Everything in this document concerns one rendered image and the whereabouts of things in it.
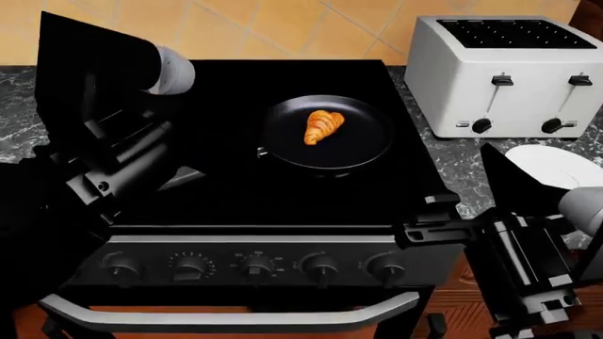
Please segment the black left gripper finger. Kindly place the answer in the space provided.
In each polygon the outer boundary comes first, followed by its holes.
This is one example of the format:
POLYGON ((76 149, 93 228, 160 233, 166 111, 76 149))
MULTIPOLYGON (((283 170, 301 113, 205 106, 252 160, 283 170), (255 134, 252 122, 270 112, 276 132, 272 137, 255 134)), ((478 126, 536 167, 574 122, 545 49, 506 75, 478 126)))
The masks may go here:
POLYGON ((161 186, 158 190, 163 191, 169 188, 174 188, 177 186, 181 186, 185 183, 189 183, 193 180, 198 180, 204 178, 205 174, 195 169, 192 169, 187 166, 183 166, 182 168, 176 171, 174 177, 172 177, 167 183, 161 186))

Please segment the white four-slot toaster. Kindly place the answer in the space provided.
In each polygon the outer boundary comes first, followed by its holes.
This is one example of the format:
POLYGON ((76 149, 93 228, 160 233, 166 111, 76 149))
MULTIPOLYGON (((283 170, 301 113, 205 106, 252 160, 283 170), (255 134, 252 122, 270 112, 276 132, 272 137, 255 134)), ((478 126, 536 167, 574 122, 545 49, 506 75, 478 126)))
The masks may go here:
POLYGON ((603 106, 603 41, 544 16, 420 16, 404 81, 438 137, 580 137, 603 106), (491 84, 501 73, 511 87, 491 84), (591 87, 568 84, 581 73, 591 87))

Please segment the golden brown croissant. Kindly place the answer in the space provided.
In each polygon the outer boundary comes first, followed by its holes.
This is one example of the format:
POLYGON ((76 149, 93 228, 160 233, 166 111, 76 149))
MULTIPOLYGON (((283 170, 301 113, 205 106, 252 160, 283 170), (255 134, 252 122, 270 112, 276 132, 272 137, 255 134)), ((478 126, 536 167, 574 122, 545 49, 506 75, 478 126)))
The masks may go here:
POLYGON ((306 121, 304 144, 315 146, 321 140, 336 132, 344 122, 344 116, 338 112, 327 112, 325 110, 312 112, 306 121))

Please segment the black kitchen stove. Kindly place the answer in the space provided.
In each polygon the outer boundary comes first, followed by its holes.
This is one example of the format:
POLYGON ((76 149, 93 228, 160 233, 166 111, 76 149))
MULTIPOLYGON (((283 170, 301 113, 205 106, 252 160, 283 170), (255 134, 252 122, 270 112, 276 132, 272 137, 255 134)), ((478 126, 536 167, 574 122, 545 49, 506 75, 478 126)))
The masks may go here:
POLYGON ((434 287, 446 281, 459 245, 402 250, 394 226, 417 221, 420 198, 450 191, 430 158, 389 72, 377 60, 197 61, 204 81, 182 106, 190 156, 205 174, 157 191, 117 216, 110 238, 58 293, 93 311, 116 313, 333 313, 359 310, 402 293, 415 308, 377 323, 374 339, 408 339, 434 287), (306 95, 362 101, 391 120, 394 140, 373 163, 344 174, 296 169, 260 156, 269 109, 306 95), (104 259, 121 252, 143 268, 136 284, 109 278, 104 259), (318 288, 302 262, 324 253, 338 274, 318 288), (405 274, 384 287, 367 273, 394 253, 405 274), (175 282, 176 258, 208 264, 197 282, 175 282), (250 282, 244 259, 268 256, 272 274, 250 282))

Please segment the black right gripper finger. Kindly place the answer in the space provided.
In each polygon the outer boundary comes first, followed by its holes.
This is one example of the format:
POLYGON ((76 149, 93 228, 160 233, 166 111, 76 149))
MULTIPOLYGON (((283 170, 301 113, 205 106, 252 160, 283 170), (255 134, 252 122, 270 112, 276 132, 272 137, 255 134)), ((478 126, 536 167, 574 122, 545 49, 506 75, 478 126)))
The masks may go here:
POLYGON ((410 223, 394 226, 395 242, 399 248, 433 245, 467 244, 476 236, 475 223, 410 223))
POLYGON ((457 205, 461 202, 458 194, 432 194, 422 197, 417 208, 417 225, 419 227, 448 227, 469 225, 473 219, 463 219, 457 205))

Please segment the black frying pan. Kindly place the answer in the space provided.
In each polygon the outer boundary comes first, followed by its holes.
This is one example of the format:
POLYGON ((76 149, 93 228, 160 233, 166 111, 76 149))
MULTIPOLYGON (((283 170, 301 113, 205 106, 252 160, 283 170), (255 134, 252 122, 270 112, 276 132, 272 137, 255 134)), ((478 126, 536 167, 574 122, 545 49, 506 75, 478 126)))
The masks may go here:
POLYGON ((268 110, 257 153, 270 154, 296 169, 335 175, 373 163, 393 140, 393 123, 374 106, 337 95, 306 95, 268 110), (317 110, 340 113, 345 120, 333 134, 307 146, 303 135, 317 110))

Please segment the brown wooden cabinet front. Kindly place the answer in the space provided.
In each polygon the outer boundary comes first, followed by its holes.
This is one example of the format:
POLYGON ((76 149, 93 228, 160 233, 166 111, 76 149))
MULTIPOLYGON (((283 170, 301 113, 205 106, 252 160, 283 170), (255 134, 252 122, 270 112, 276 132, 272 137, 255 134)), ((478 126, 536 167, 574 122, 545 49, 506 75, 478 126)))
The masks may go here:
MULTIPOLYGON (((603 331, 603 284, 580 288, 576 293, 581 306, 568 311, 569 321, 539 327, 534 333, 603 331)), ((490 339, 489 330, 495 326, 464 256, 460 257, 448 281, 434 290, 424 314, 445 316, 444 339, 490 339)))

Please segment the black stove knob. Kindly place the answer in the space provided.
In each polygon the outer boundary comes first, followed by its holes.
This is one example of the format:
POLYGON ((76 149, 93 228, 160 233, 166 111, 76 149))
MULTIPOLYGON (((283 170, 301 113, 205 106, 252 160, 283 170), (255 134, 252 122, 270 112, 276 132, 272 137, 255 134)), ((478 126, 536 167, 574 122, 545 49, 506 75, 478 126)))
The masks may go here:
POLYGON ((268 256, 250 256, 244 259, 240 265, 240 271, 253 283, 263 282, 268 279, 273 270, 273 264, 268 256))
POLYGON ((384 287, 392 287, 403 278, 405 270, 394 253, 385 253, 367 263, 367 273, 384 287))
POLYGON ((175 282, 197 282, 205 276, 208 264, 201 256, 183 256, 176 258, 171 266, 175 282))
POLYGON ((338 274, 336 261, 324 253, 308 256, 301 263, 301 271, 318 288, 328 287, 338 274))
POLYGON ((143 273, 142 265, 137 259, 121 252, 106 256, 104 268, 109 278, 118 284, 136 284, 143 273))

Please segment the white round plate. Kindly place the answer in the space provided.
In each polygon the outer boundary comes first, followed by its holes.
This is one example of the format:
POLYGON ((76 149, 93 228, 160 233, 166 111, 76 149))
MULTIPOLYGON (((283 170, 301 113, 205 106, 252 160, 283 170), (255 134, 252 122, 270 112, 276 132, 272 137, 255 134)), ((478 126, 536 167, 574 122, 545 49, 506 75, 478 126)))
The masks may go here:
POLYGON ((505 156, 545 186, 568 190, 603 187, 603 168, 585 157, 563 149, 523 145, 510 149, 505 156))

